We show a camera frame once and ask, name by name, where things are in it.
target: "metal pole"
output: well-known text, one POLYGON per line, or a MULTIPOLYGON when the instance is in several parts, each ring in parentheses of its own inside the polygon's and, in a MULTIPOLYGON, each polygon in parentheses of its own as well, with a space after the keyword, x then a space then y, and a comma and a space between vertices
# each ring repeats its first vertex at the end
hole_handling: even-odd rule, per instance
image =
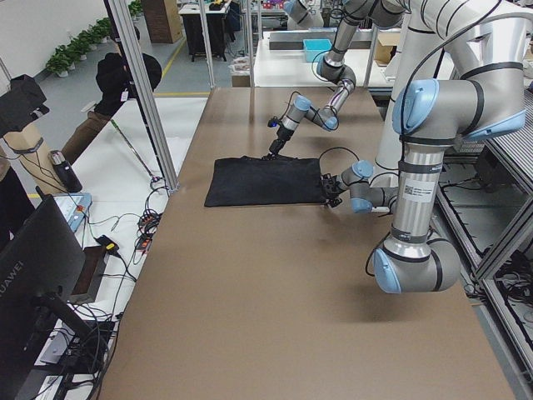
POLYGON ((129 9, 125 0, 104 0, 104 4, 112 29, 115 29, 120 37, 117 44, 121 54, 125 57, 124 67, 130 76, 130 89, 137 100, 153 152, 168 187, 167 192, 169 195, 173 194, 178 188, 176 170, 165 139, 147 70, 142 60, 141 47, 133 30, 129 9))
POLYGON ((3 63, 2 58, 0 57, 0 68, 2 69, 4 75, 6 76, 6 87, 3 87, 2 90, 0 90, 0 95, 3 95, 5 92, 3 89, 5 88, 6 92, 9 92, 11 89, 11 74, 9 73, 9 70, 6 67, 6 64, 3 63))
POLYGON ((211 89, 215 87, 215 74, 213 73, 213 56, 211 53, 211 42, 209 41, 209 27, 207 26, 206 6, 203 0, 198 0, 200 9, 200 22, 202 23, 203 43, 206 48, 207 71, 209 72, 209 85, 211 89))
POLYGON ((255 86, 253 78, 253 28, 252 28, 252 0, 247 0, 247 43, 250 58, 250 87, 255 86))
POLYGON ((370 44, 370 54, 368 54, 368 61, 366 62, 366 71, 365 71, 365 82, 363 83, 364 88, 368 88, 368 83, 370 82, 370 72, 372 70, 372 65, 374 63, 374 55, 376 54, 376 45, 377 45, 377 33, 379 29, 375 24, 372 25, 372 41, 370 44))
POLYGON ((157 178, 156 176, 152 173, 152 171, 150 171, 150 168, 148 167, 148 165, 146 165, 146 163, 144 162, 144 160, 142 160, 141 156, 139 155, 139 153, 137 152, 137 150, 134 148, 134 146, 132 145, 132 143, 128 140, 128 138, 126 137, 126 135, 124 134, 124 132, 121 130, 121 128, 118 126, 118 124, 115 122, 115 120, 113 118, 111 118, 111 120, 109 121, 111 123, 111 125, 113 125, 113 127, 115 128, 115 130, 120 134, 120 136, 122 136, 122 139, 124 139, 124 142, 126 142, 126 144, 128 145, 128 147, 130 148, 130 150, 132 150, 132 153, 135 154, 135 157, 137 157, 137 160, 139 160, 139 162, 141 163, 141 165, 144 167, 144 169, 146 170, 146 172, 148 173, 148 175, 150 176, 150 178, 155 181, 157 178))
POLYGON ((261 19, 261 13, 262 13, 262 0, 257 0, 257 37, 259 40, 263 39, 263 22, 261 19))

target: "potted plant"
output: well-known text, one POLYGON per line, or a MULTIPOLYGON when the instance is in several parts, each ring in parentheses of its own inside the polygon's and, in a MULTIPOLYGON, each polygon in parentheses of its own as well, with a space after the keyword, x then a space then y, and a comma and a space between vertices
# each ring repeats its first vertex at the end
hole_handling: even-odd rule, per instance
POLYGON ((133 21, 137 21, 140 15, 142 15, 142 5, 140 0, 134 0, 133 2, 130 2, 127 6, 130 10, 130 16, 132 17, 133 21))
POLYGON ((80 60, 87 60, 89 51, 89 42, 82 37, 75 37, 67 46, 72 52, 76 53, 80 60))
POLYGON ((56 73, 60 78, 68 76, 68 66, 72 62, 62 52, 55 52, 47 61, 46 69, 51 73, 56 73))
POLYGON ((107 42, 107 37, 111 33, 111 22, 109 21, 109 18, 105 17, 98 19, 93 29, 98 32, 98 35, 100 36, 100 43, 107 42))
POLYGON ((70 65, 68 66, 68 71, 76 69, 76 64, 74 64, 74 62, 79 59, 79 56, 69 47, 65 46, 64 44, 62 44, 61 46, 57 46, 56 53, 64 54, 68 58, 68 61, 70 62, 70 65))
POLYGON ((88 45, 88 50, 96 50, 97 49, 97 44, 98 42, 100 42, 100 38, 99 39, 96 39, 96 42, 95 42, 95 37, 94 35, 88 31, 87 29, 84 29, 80 32, 79 35, 77 35, 77 37, 85 42, 87 42, 87 45, 88 45))

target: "white wall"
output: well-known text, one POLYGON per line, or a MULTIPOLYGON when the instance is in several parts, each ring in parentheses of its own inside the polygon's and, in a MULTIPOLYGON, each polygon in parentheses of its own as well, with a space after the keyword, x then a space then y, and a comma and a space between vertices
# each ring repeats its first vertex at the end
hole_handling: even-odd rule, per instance
POLYGON ((16 77, 44 69, 59 44, 107 16, 103 0, 0 1, 0 58, 16 77))

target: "white table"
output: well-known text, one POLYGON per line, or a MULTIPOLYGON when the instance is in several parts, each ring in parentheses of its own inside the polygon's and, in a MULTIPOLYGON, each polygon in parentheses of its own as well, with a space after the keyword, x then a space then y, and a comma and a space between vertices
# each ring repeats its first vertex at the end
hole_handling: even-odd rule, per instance
MULTIPOLYGON (((179 173, 192 136, 205 107, 204 97, 157 98, 156 105, 162 126, 169 142, 174 167, 179 173)), ((156 167, 152 145, 142 123, 137 102, 126 102, 115 115, 114 120, 121 128, 133 147, 156 175, 161 175, 156 167)), ((135 253, 134 262, 129 265, 130 273, 137 277, 142 270, 146 255, 135 252, 137 240, 137 221, 145 207, 145 200, 152 191, 150 177, 122 137, 109 123, 98 134, 87 150, 74 163, 73 168, 83 184, 83 191, 92 194, 89 219, 92 223, 83 224, 76 232, 77 240, 83 247, 95 246, 95 238, 106 235, 118 246, 118 252, 126 260, 135 253)), ((168 196, 164 189, 150 197, 150 208, 162 213, 167 205, 168 196)), ((125 267, 117 257, 107 260, 106 274, 123 275, 125 267)), ((96 302, 90 308, 101 309, 114 315, 122 312, 135 287, 135 283, 119 277, 104 277, 98 290, 96 302)), ((95 311, 99 320, 106 315, 95 311)), ((76 376, 74 382, 91 379, 92 376, 76 376)), ((69 400, 85 400, 91 385, 69 391, 69 400)))
MULTIPOLYGON (((229 9, 231 2, 232 0, 225 0, 220 10, 211 10, 209 8, 210 3, 209 4, 204 3, 204 8, 207 14, 225 14, 227 13, 227 10, 229 9)), ((190 3, 184 4, 180 8, 180 11, 178 13, 180 15, 200 14, 200 6, 198 5, 197 2, 190 2, 190 3)))
MULTIPOLYGON (((254 80, 257 87, 317 87, 331 86, 330 82, 318 79, 311 70, 311 63, 305 62, 303 50, 270 50, 270 33, 265 32, 264 38, 257 45, 256 61, 254 64, 254 80)), ((357 86, 362 87, 366 74, 366 65, 370 50, 348 50, 345 64, 356 73, 357 86)), ((439 78, 447 79, 453 69, 453 62, 449 55, 443 60, 439 78)), ((370 88, 392 88, 394 80, 388 80, 383 73, 384 67, 372 62, 370 74, 370 88)))

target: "black bag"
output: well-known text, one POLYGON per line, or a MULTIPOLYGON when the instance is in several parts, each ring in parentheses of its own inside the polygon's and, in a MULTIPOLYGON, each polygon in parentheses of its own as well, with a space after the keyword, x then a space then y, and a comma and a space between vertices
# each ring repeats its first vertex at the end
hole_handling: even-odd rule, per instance
POLYGON ((222 158, 204 205, 251 206, 267 204, 324 204, 317 158, 262 160, 222 158))

